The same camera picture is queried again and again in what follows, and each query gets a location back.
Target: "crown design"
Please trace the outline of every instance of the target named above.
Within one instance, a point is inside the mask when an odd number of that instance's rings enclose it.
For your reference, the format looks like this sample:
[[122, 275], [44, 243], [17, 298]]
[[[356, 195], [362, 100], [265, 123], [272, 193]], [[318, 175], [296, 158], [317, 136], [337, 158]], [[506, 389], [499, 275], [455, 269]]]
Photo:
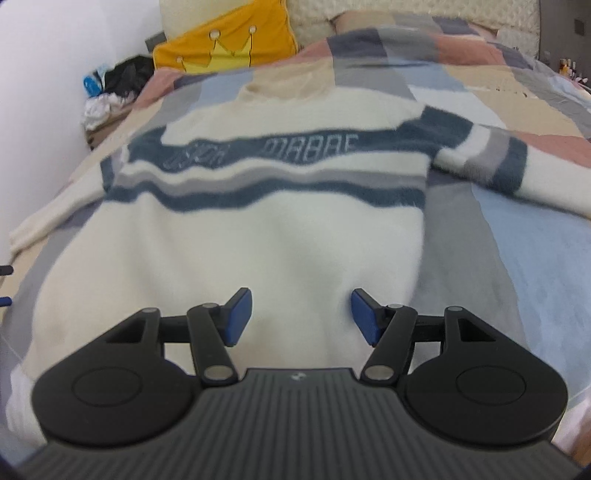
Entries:
[[213, 48], [209, 52], [210, 60], [207, 65], [198, 65], [184, 61], [182, 57], [177, 58], [177, 62], [182, 63], [187, 73], [207, 73], [219, 72], [221, 70], [246, 68], [251, 65], [252, 34], [256, 32], [256, 26], [248, 29], [248, 39], [240, 50], [231, 51], [222, 45], [219, 37], [219, 30], [211, 30], [209, 38], [213, 43]]

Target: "metal pin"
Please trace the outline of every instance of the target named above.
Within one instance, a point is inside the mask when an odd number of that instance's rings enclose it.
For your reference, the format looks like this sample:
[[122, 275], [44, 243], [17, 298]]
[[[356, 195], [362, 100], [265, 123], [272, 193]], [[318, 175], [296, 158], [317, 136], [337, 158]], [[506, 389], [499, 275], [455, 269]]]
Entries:
[[230, 378], [233, 373], [234, 370], [226, 365], [212, 365], [205, 369], [203, 376], [209, 380], [221, 382]]
[[365, 376], [370, 380], [390, 380], [394, 370], [386, 365], [372, 365], [365, 369]]

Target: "beige patch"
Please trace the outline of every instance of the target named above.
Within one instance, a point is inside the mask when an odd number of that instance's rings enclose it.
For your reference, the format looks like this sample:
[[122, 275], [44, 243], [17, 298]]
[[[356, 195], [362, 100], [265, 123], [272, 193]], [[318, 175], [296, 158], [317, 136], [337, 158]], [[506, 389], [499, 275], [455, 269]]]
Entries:
[[582, 137], [576, 124], [518, 82], [504, 65], [446, 66], [446, 70], [491, 108], [508, 130]]
[[252, 81], [238, 93], [237, 101], [306, 100], [335, 88], [332, 58], [256, 69]]
[[520, 84], [511, 69], [506, 65], [452, 66], [444, 67], [449, 75], [462, 82], [468, 90], [501, 90], [512, 93], [525, 93], [534, 96]]
[[506, 91], [474, 92], [493, 109], [507, 130], [536, 135], [582, 137], [576, 124], [545, 101]]
[[338, 34], [380, 25], [396, 25], [393, 14], [379, 11], [350, 10], [339, 15], [334, 22]]

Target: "bed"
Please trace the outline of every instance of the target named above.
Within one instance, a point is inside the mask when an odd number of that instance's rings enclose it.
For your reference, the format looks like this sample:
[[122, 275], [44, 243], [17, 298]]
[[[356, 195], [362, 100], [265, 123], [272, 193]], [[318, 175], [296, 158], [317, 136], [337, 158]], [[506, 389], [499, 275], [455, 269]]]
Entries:
[[0, 415], [19, 438], [43, 443], [30, 392], [52, 364], [140, 308], [242, 286], [241, 371], [358, 371], [346, 298], [363, 287], [423, 314], [461, 304], [548, 362], [572, 450], [591, 401], [591, 96], [458, 18], [359, 26], [272, 66], [158, 72], [12, 234]]

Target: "pillow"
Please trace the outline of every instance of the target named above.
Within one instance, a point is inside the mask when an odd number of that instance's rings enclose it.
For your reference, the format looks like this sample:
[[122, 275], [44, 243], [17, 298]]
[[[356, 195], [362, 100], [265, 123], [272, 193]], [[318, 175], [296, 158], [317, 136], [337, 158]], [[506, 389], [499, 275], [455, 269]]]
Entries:
[[220, 72], [297, 53], [284, 0], [254, 0], [154, 49], [156, 68]]
[[298, 44], [307, 47], [317, 41], [324, 40], [326, 37], [333, 36], [335, 28], [331, 22], [325, 20], [318, 23], [309, 23], [305, 25], [291, 23]]
[[349, 10], [378, 10], [460, 17], [487, 28], [540, 33], [539, 0], [290, 0], [294, 23], [332, 19]]

